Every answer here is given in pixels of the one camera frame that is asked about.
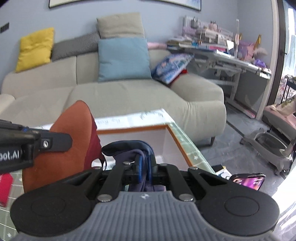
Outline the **orange white cardboard box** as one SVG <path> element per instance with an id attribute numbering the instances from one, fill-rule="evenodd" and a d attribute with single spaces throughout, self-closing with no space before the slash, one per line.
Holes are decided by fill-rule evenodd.
<path id="1" fill-rule="evenodd" d="M 196 148 L 192 144 L 186 145 L 188 139 L 185 135 L 177 132 L 176 125 L 173 123 L 98 130 L 97 134 L 102 146 L 115 141 L 140 140 L 146 142 L 154 151 L 158 164 L 173 164 L 183 171 L 196 164 L 193 155 L 196 154 Z M 193 150 L 192 155 L 187 153 L 190 149 Z"/>

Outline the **grey patterned cushion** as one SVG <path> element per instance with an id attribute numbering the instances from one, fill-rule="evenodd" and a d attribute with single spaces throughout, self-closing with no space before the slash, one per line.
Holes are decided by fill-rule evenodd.
<path id="1" fill-rule="evenodd" d="M 96 52 L 98 50 L 99 40 L 99 33 L 92 32 L 80 37 L 55 43 L 51 53 L 51 60 L 57 61 L 72 56 Z"/>

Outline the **beige back cushion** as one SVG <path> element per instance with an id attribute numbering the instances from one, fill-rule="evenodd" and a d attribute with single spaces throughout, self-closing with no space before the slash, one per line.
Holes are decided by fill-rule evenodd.
<path id="1" fill-rule="evenodd" d="M 139 12 L 97 18 L 97 30 L 101 39 L 145 37 L 142 17 Z"/>

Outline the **yellow cushion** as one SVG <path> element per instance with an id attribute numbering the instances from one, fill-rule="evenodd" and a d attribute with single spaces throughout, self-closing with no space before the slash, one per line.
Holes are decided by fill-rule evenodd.
<path id="1" fill-rule="evenodd" d="M 54 35 L 55 30 L 51 27 L 21 37 L 15 72 L 19 73 L 50 63 Z"/>

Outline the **beige fabric sofa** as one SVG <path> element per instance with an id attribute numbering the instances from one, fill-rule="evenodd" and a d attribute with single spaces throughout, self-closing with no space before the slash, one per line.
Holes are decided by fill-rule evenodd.
<path id="1" fill-rule="evenodd" d="M 164 109 L 193 142 L 224 132 L 223 90 L 206 78 L 187 73 L 165 86 L 153 79 L 99 82 L 98 73 L 96 52 L 11 72 L 1 85 L 1 119 L 42 126 L 82 100 L 95 118 Z"/>

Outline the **light blue cushion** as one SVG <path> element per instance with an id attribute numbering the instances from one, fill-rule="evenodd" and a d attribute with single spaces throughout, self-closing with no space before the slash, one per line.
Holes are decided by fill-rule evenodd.
<path id="1" fill-rule="evenodd" d="M 98 42 L 98 59 L 99 82 L 152 77 L 145 38 L 101 39 Z"/>

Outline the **red lidded clear box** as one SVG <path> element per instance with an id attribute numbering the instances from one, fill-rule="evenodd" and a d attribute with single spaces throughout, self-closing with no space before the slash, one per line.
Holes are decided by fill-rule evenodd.
<path id="1" fill-rule="evenodd" d="M 1 174 L 0 177 L 0 205 L 1 207 L 6 207 L 11 185 L 13 183 L 13 177 L 10 173 Z"/>

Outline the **white cluttered desk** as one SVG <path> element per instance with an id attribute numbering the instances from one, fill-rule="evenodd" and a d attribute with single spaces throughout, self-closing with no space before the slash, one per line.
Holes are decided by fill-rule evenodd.
<path id="1" fill-rule="evenodd" d="M 203 22 L 195 17 L 185 16 L 181 36 L 166 41 L 167 48 L 174 51 L 188 52 L 194 55 L 192 63 L 196 71 L 202 73 L 212 69 L 218 79 L 213 82 L 231 87 L 226 102 L 243 112 L 249 118 L 256 115 L 235 101 L 240 76 L 252 73 L 270 80 L 271 70 L 257 56 L 267 54 L 261 48 L 261 38 L 255 43 L 242 42 L 239 33 L 232 33 L 219 27 L 215 21 Z"/>

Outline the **smartphone with pink screen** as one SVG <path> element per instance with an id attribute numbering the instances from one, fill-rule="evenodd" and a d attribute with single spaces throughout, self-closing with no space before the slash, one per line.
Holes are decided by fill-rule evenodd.
<path id="1" fill-rule="evenodd" d="M 264 183 L 265 178 L 266 175 L 263 173 L 242 173 L 232 175 L 229 180 L 258 191 Z"/>

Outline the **anime print pillow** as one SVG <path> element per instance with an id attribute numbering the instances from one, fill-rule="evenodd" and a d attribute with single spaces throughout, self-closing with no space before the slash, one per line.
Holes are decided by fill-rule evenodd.
<path id="1" fill-rule="evenodd" d="M 178 53 L 166 56 L 151 71 L 152 78 L 170 85 L 194 58 L 192 54 Z"/>

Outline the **navy maroon brown garment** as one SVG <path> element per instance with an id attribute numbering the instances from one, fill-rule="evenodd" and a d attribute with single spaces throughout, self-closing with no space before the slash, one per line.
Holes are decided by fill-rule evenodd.
<path id="1" fill-rule="evenodd" d="M 137 181 L 129 185 L 130 192 L 164 191 L 163 185 L 152 185 L 152 170 L 156 164 L 154 151 L 143 141 L 116 141 L 102 146 L 97 126 L 88 105 L 79 100 L 67 108 L 51 126 L 52 133 L 67 133 L 72 146 L 65 152 L 41 153 L 31 168 L 23 170 L 23 190 L 29 192 L 62 180 L 82 171 L 90 170 L 92 162 L 111 156 L 117 164 L 136 164 Z"/>

